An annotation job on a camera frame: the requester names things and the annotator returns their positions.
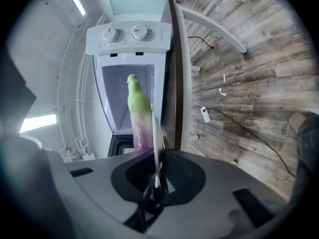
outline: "wood-pattern floor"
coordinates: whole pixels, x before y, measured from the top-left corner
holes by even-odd
[[[192,72],[192,99],[215,107],[267,141],[295,173],[297,134],[288,119],[295,111],[319,111],[317,63],[307,31],[286,0],[184,0],[182,5],[218,22],[241,42],[242,54],[215,33],[186,21]],[[204,123],[192,103],[189,151],[234,163],[289,199],[294,178],[264,143],[222,114],[209,111]]]

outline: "person's foot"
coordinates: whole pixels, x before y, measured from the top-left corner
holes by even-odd
[[[306,117],[302,113],[293,113],[289,118],[289,124],[298,133],[300,126],[305,120]]]

